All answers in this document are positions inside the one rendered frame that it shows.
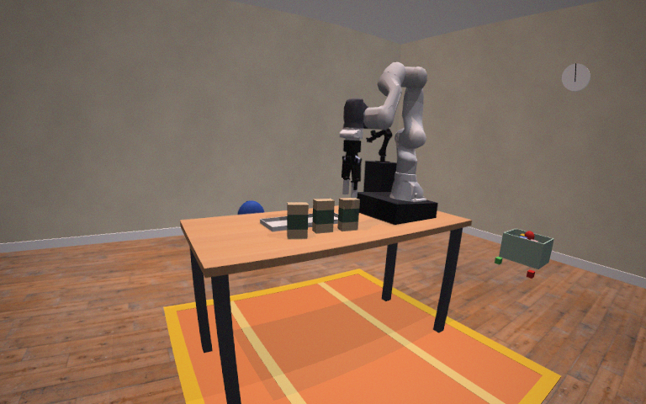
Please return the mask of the brown block with dark green band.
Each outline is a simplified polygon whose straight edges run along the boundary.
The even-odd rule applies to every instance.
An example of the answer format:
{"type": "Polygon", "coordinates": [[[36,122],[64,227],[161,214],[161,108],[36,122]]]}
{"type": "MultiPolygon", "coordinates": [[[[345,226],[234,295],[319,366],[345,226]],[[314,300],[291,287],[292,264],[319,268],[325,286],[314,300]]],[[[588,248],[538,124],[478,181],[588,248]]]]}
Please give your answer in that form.
{"type": "Polygon", "coordinates": [[[309,205],[305,202],[288,202],[288,239],[308,239],[309,205]]]}
{"type": "Polygon", "coordinates": [[[312,231],[314,233],[333,232],[335,200],[313,199],[312,231]]]}
{"type": "Polygon", "coordinates": [[[340,198],[337,229],[340,231],[357,231],[360,199],[340,198]]]}

